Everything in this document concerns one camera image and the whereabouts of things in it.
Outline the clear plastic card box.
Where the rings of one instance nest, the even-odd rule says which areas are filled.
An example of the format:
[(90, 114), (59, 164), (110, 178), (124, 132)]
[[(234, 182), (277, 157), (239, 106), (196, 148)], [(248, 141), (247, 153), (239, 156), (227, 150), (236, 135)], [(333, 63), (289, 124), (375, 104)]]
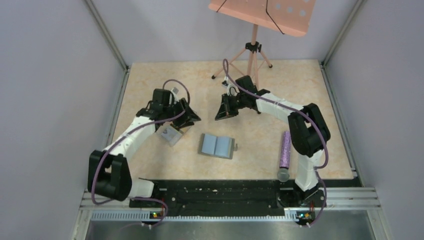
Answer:
[(177, 129), (177, 127), (171, 123), (165, 123), (160, 126), (156, 131), (158, 137), (170, 147), (173, 147), (177, 142), (191, 129), (191, 126)]

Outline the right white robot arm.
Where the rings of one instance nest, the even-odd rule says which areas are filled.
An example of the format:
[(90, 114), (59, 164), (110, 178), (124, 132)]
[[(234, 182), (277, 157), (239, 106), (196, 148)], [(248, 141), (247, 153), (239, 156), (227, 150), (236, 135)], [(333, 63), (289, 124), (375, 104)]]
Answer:
[(299, 206), (307, 206), (319, 191), (318, 170), (326, 167), (329, 161), (327, 142), (331, 133), (320, 108), (315, 103), (295, 104), (267, 89), (259, 90), (248, 75), (236, 80), (226, 76), (222, 84), (226, 93), (221, 96), (215, 120), (236, 117), (241, 109), (248, 108), (288, 124), (289, 146), (298, 153), (293, 200)]

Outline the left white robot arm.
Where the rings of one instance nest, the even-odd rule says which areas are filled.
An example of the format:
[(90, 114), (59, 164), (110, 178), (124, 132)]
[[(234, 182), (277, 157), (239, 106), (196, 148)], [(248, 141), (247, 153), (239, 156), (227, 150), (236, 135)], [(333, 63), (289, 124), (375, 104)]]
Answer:
[(135, 184), (129, 160), (163, 124), (171, 123), (180, 130), (200, 121), (190, 103), (189, 95), (178, 98), (172, 90), (156, 88), (152, 99), (135, 114), (127, 129), (113, 143), (90, 154), (87, 190), (108, 201), (123, 201), (129, 197)]

